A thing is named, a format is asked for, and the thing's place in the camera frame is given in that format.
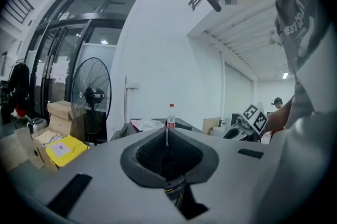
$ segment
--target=bottle label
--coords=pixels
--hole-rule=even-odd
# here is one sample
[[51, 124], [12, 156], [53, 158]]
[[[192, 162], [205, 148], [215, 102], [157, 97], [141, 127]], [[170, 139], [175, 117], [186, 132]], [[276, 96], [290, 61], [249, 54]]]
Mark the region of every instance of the bottle label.
[[175, 119], [174, 118], [167, 118], [167, 128], [174, 128], [175, 127]]

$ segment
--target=plastic bottle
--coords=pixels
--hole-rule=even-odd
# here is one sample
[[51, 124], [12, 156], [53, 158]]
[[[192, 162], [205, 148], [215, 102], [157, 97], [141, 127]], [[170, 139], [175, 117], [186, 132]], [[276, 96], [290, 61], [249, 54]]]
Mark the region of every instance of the plastic bottle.
[[174, 128], [175, 127], [175, 111], [174, 111], [174, 104], [170, 104], [170, 111], [168, 112], [167, 116], [167, 128]]

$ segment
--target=gray t-shirt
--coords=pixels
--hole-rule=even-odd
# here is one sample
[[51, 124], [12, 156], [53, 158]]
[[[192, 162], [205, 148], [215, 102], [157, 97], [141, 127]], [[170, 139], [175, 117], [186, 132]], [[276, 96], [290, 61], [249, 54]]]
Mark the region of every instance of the gray t-shirt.
[[311, 101], [296, 78], [296, 72], [318, 46], [330, 20], [320, 0], [276, 0], [276, 27], [287, 58], [289, 71], [295, 74], [295, 92], [286, 128], [312, 114]]

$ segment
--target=black fan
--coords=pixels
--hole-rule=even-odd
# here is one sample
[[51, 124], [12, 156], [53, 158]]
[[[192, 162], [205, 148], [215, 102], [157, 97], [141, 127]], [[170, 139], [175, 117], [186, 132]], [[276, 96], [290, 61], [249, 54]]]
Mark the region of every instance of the black fan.
[[73, 78], [71, 107], [77, 125], [86, 134], [97, 134], [106, 122], [110, 106], [111, 80], [106, 65], [98, 58], [89, 58], [77, 68]]

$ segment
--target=cap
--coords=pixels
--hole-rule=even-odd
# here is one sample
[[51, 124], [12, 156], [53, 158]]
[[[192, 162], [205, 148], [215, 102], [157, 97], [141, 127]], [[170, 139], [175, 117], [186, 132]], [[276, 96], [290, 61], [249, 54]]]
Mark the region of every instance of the cap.
[[277, 97], [277, 98], [274, 100], [274, 105], [275, 105], [276, 103], [281, 103], [281, 104], [283, 104], [283, 101], [282, 101], [281, 98]]

